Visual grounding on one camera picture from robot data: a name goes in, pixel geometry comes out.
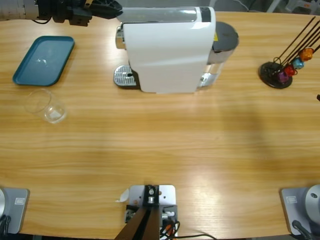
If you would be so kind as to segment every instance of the coffee machine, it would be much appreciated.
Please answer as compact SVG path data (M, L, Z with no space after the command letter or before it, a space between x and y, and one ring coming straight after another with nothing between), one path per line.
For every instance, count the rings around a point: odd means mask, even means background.
M116 46L126 49L129 65L113 79L125 89L193 93L217 79L239 42L212 7L132 7L117 18Z

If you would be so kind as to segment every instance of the wooden table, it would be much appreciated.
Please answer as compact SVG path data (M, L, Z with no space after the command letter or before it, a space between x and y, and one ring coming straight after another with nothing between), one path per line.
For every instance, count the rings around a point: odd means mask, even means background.
M218 81L194 94L119 89L114 69L118 21L89 27L53 21L0 22L0 185L27 188L22 233L114 238L124 226L130 185L176 186L180 234L220 239L288 234L279 190L320 183L320 55L283 90L259 80L308 15L217 13L240 44ZM33 41L71 36L75 48L59 82L48 87L67 118L49 124L27 113L36 87L12 76Z

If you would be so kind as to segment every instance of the glass cup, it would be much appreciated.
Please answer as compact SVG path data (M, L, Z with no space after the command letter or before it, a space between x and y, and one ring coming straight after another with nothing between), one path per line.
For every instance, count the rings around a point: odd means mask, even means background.
M64 104L44 88L31 92L25 100L24 108L51 124L57 124L67 116Z

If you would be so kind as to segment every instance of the teal tray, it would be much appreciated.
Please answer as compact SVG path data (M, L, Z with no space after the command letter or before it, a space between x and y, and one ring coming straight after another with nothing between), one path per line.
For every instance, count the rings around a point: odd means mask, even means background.
M55 84L74 48L70 36L37 38L13 75L18 85L51 86Z

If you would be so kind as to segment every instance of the metal rod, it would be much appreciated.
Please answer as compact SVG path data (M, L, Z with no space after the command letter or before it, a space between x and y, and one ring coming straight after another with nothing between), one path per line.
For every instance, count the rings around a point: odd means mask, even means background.
M320 49L320 44L319 44L319 46L316 47L316 49L314 50L313 53L315 53L316 51L318 51L318 49Z
M318 31L316 33L316 35L304 46L304 48L312 47L319 39L320 39L320 31ZM296 56L293 56L291 59L289 59L288 63L290 63L295 57Z
M291 54L291 56L288 58L287 61L283 61L283 65L291 62L292 59L297 56L298 52L300 52L302 49L304 49L304 48L306 47L306 43L309 42L309 40L318 32L319 29L320 29L320 27L318 27L318 28L307 38L307 40L305 40L305 41L303 42L303 44L302 44L293 54Z
M293 52L301 45L301 43L309 36L309 34L315 29L315 27L320 23L320 20L317 21L315 23L315 25L310 29L310 31L304 36L304 38L302 38L302 40L295 46L295 48L291 51L291 53L283 60L283 63L286 62L287 59L290 59L292 57L292 54Z
M311 18L311 20L307 23L307 25L305 25L305 27L302 29L302 31L298 34L298 36L295 37L295 39L290 43L290 45L283 51L283 53L278 57L278 59L280 59L285 52L292 46L292 44L294 44L294 42L300 37L300 35L306 30L306 28L312 23L312 21L315 19L316 17L314 16L313 18Z
M313 41L313 43L311 43L310 45L308 45L308 47L311 48L313 45L315 45L316 42L318 42L319 39L320 39L320 32L318 32L317 36L315 36L315 37L312 39L312 40L314 40L314 41Z

